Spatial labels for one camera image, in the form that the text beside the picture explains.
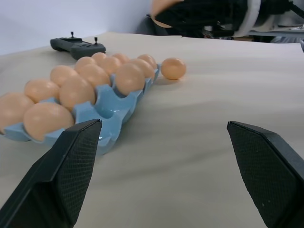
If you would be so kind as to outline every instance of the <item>table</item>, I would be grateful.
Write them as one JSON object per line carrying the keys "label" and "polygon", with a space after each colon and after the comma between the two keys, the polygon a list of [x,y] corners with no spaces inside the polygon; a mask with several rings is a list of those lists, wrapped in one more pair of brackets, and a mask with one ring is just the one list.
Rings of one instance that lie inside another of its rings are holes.
{"label": "table", "polygon": [[[105,33],[108,54],[179,57],[95,162],[76,228],[265,228],[241,179],[228,121],[280,134],[304,157],[304,55],[299,44]],[[0,57],[0,93],[48,78],[68,53],[50,47]],[[0,205],[48,147],[0,138]]]}

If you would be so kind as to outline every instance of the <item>remote controller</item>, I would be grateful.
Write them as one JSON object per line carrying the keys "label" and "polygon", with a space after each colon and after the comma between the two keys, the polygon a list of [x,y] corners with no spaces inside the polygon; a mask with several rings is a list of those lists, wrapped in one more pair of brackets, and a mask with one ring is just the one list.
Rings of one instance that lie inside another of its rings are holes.
{"label": "remote controller", "polygon": [[71,35],[72,37],[70,38],[51,39],[51,47],[56,51],[69,52],[76,60],[85,56],[91,57],[97,52],[105,53],[105,47],[97,43],[97,37],[95,37],[95,43],[91,44],[82,41],[81,38],[75,38],[73,32],[71,32]]}

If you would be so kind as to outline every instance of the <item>egg tray cup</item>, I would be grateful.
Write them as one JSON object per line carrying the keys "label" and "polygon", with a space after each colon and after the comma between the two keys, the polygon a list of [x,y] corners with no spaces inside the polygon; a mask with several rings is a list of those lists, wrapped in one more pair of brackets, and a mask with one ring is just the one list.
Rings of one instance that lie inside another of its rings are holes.
{"label": "egg tray cup", "polygon": [[[131,92],[128,96],[122,95],[115,86],[115,75],[111,75],[112,86],[100,85],[96,87],[96,103],[92,105],[90,102],[75,105],[72,115],[75,124],[85,122],[92,119],[100,119],[102,128],[99,134],[99,142],[97,146],[97,154],[103,155],[107,153],[116,140],[121,131],[122,125],[127,122],[135,111],[137,103],[149,91],[153,83],[158,77],[161,65],[157,65],[155,70],[155,78],[146,78],[143,90]],[[55,98],[50,98],[40,102],[60,102]],[[5,128],[5,134],[0,136],[9,138],[14,141],[34,141],[36,143],[53,146],[58,137],[65,129],[60,129],[45,134],[43,141],[37,141],[27,134],[23,123],[17,123]]]}

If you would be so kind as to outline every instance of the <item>white wall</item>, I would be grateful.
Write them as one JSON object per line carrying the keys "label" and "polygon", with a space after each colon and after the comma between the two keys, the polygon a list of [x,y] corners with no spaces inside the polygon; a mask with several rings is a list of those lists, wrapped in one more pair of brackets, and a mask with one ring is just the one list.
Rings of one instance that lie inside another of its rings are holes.
{"label": "white wall", "polygon": [[0,55],[47,46],[70,31],[79,38],[132,33],[149,7],[150,0],[3,0]]}

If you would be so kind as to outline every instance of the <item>egg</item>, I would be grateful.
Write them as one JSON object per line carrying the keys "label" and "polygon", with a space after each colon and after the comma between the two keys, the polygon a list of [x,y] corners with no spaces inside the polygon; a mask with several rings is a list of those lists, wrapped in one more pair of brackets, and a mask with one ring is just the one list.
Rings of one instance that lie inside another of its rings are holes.
{"label": "egg", "polygon": [[7,93],[0,97],[0,133],[8,126],[22,122],[24,113],[34,102],[23,93]]}
{"label": "egg", "polygon": [[117,90],[125,96],[142,90],[145,85],[144,72],[137,65],[126,63],[117,70],[115,85]]}
{"label": "egg", "polygon": [[165,11],[167,8],[175,5],[178,2],[182,2],[182,1],[184,1],[184,0],[153,0],[150,14],[151,14],[151,18],[154,21],[154,23],[163,28],[171,28],[170,25],[166,25],[164,23],[158,22],[155,19],[155,16],[158,15],[159,13]]}
{"label": "egg", "polygon": [[183,77],[186,71],[186,64],[178,58],[165,59],[161,64],[161,73],[169,80],[177,80]]}
{"label": "egg", "polygon": [[103,59],[98,65],[102,69],[104,69],[106,73],[110,76],[111,74],[114,74],[117,71],[117,69],[122,65],[122,63],[118,58],[111,56]]}
{"label": "egg", "polygon": [[48,79],[39,78],[25,84],[24,94],[35,103],[54,97],[59,98],[59,86]]}
{"label": "egg", "polygon": [[88,65],[88,64],[97,64],[97,62],[95,61],[94,58],[91,58],[91,57],[82,57],[80,59],[78,59],[78,61],[76,62],[75,64],[75,71],[79,72],[79,70],[81,68],[83,68],[85,65]]}
{"label": "egg", "polygon": [[59,87],[70,77],[79,76],[78,73],[69,66],[59,65],[52,69],[50,79]]}
{"label": "egg", "polygon": [[102,60],[106,58],[106,54],[102,52],[97,52],[92,55],[92,58],[95,59],[97,64],[99,64]]}
{"label": "egg", "polygon": [[129,63],[133,63],[133,64],[137,65],[143,71],[145,78],[150,77],[150,78],[154,79],[155,72],[154,72],[152,66],[148,62],[146,62],[142,59],[139,59],[139,58],[135,58],[135,59],[131,59],[129,61]]}
{"label": "egg", "polygon": [[25,131],[38,141],[43,141],[45,134],[66,129],[74,125],[72,114],[63,106],[42,102],[33,105],[23,117]]}
{"label": "egg", "polygon": [[122,64],[125,64],[125,63],[129,62],[129,60],[130,60],[129,57],[126,56],[125,54],[118,53],[118,54],[114,54],[112,56],[115,58],[118,58]]}
{"label": "egg", "polygon": [[152,56],[145,54],[145,55],[138,56],[137,58],[148,62],[152,66],[153,69],[157,69],[156,61]]}
{"label": "egg", "polygon": [[108,74],[101,67],[95,64],[85,65],[79,70],[79,75],[88,81],[93,88],[96,86],[109,84],[111,85],[111,80]]}
{"label": "egg", "polygon": [[82,77],[73,77],[65,81],[59,91],[60,103],[72,111],[74,106],[84,102],[95,104],[96,96],[94,88]]}

